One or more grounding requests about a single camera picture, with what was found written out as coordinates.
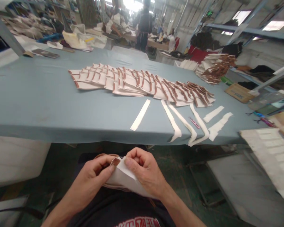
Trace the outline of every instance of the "white bin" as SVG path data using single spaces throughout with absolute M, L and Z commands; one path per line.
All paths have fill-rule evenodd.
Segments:
M 40 175 L 51 143 L 0 137 L 0 186 Z

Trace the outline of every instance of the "leather-trimmed fabric piece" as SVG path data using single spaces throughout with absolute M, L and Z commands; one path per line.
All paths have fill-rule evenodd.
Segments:
M 205 107 L 211 106 L 211 103 L 215 101 L 213 94 L 202 86 L 191 82 L 173 83 L 143 70 L 114 68 L 99 63 L 68 72 L 78 89 L 105 88 L 123 96 L 152 95 L 156 99 L 174 102 L 176 106 L 187 106 L 194 102 L 196 107 Z

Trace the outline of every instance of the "dark jeans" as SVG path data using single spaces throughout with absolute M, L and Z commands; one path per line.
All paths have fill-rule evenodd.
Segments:
M 142 52 L 146 52 L 148 41 L 148 33 L 147 32 L 139 32 L 136 40 L 136 49 L 141 50 Z

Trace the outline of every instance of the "pile of materials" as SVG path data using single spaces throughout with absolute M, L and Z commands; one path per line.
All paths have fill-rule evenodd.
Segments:
M 221 47 L 219 41 L 214 40 L 210 32 L 199 32 L 191 38 L 190 44 L 204 51 L 207 49 L 216 50 Z
M 198 65 L 195 73 L 208 84 L 219 84 L 230 67 L 235 66 L 235 56 L 228 54 L 209 54 Z
M 7 28 L 14 35 L 25 35 L 32 39 L 41 39 L 44 35 L 52 35 L 53 28 L 41 23 L 41 19 L 29 13 L 28 17 L 1 17 Z
M 195 103 L 196 107 L 212 106 L 214 95 L 204 87 L 188 82 L 170 82 L 148 71 L 137 71 L 125 67 L 93 64 L 82 70 L 68 71 L 77 88 L 84 90 L 107 89 L 113 94 L 143 97 L 152 95 L 156 99 L 174 102 L 176 106 Z

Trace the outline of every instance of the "window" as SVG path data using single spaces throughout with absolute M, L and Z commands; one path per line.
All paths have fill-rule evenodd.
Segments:
M 284 21 L 277 21 L 277 20 L 272 20 L 271 22 L 268 23 L 268 25 L 263 28 L 263 31 L 278 31 L 284 26 Z
M 238 25 L 242 24 L 243 21 L 247 18 L 247 16 L 250 14 L 251 10 L 244 10 L 244 11 L 238 11 L 234 17 L 232 18 L 237 19 L 238 20 Z M 225 35 L 232 35 L 233 32 L 225 32 L 223 31 L 221 34 L 225 34 Z
M 223 31 L 221 34 L 225 34 L 225 35 L 232 35 L 232 34 L 233 34 L 233 32 L 225 32 L 225 31 Z

